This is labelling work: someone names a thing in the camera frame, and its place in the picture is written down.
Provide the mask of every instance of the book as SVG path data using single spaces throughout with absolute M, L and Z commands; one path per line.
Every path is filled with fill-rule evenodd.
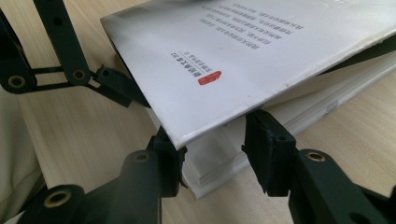
M 395 69 L 395 6 L 151 2 L 102 23 L 156 125 L 187 145 L 183 175 L 200 198 L 248 167 L 249 110 L 263 106 L 297 134 Z
M 102 19 L 181 148 L 396 31 L 380 1 L 147 2 Z

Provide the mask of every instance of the book page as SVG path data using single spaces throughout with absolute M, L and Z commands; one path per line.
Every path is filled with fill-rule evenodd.
M 177 148 L 394 34 L 396 2 L 148 2 L 102 19 Z

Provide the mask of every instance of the light wood surface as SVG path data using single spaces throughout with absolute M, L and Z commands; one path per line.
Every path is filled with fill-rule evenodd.
M 65 0 L 91 70 L 102 63 L 122 69 L 99 19 L 141 2 Z M 32 67 L 59 64 L 33 1 L 0 0 L 0 8 Z M 329 153 L 354 182 L 388 196 L 396 184 L 395 86 L 393 73 L 300 133 L 298 147 Z M 86 191 L 95 189 L 116 177 L 124 157 L 145 148 L 155 134 L 142 106 L 124 108 L 85 88 L 18 99 L 49 187 L 78 184 Z M 163 222 L 291 223 L 291 217 L 287 199 L 262 194 L 248 168 L 203 199 L 195 200 L 187 189 L 164 199 Z

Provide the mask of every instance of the wooden table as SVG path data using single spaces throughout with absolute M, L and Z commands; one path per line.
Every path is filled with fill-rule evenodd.
M 122 69 L 99 19 L 144 1 L 64 2 L 91 70 L 102 63 Z M 0 0 L 0 8 L 33 68 L 59 65 L 33 1 Z M 395 86 L 393 73 L 298 134 L 298 147 L 329 153 L 354 182 L 388 196 L 396 184 Z M 141 105 L 124 108 L 82 87 L 18 99 L 49 187 L 78 184 L 86 191 L 99 187 L 119 174 L 127 154 L 144 149 L 156 133 Z M 163 222 L 291 223 L 291 217 L 287 199 L 262 194 L 249 168 L 203 199 L 195 200 L 187 189 L 164 199 Z

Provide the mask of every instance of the red logo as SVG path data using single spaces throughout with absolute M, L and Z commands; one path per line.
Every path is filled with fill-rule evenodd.
M 206 77 L 201 77 L 198 79 L 198 82 L 201 86 L 206 85 L 207 83 L 214 82 L 219 79 L 221 75 L 220 71 L 214 72 L 212 74 L 207 75 Z

